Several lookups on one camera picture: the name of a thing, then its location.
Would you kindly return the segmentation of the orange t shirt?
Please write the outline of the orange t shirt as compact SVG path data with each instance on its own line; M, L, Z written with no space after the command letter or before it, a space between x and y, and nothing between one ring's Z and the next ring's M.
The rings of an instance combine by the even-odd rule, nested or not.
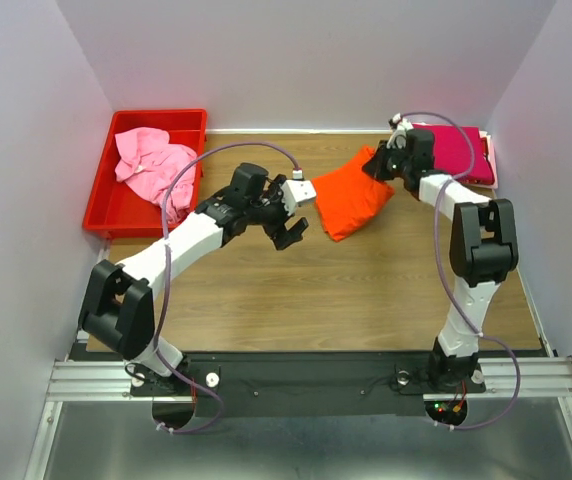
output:
M312 180L321 225L335 242L364 227L395 194L392 186L363 172L374 153L374 148L362 146L342 167Z

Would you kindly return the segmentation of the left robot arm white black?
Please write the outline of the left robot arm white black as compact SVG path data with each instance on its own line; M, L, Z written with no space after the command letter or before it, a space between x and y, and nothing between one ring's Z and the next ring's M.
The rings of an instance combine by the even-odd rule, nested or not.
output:
M268 177L264 168L240 164L230 183L200 203L181 224L121 262L102 260L91 270L79 314L81 330L127 361L154 372L165 393L181 392L189 371L183 353L164 340L158 296L169 297L172 281L200 258L224 247L250 226L259 226L276 250L302 240L308 226L287 222L298 208L313 202L311 181L296 170L292 178Z

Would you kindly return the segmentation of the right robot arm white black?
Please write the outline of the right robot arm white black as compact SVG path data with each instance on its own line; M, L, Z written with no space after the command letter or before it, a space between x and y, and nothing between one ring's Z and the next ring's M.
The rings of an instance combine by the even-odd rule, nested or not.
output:
M449 262L454 286L438 274L450 300L446 322L436 337L426 366L429 384L438 390L478 376L479 340L489 305L519 253L510 201L478 194L454 176L434 168L434 133L398 125L382 140L362 167L371 178L400 178L405 190L434 209L434 246L439 246L439 220L451 222Z

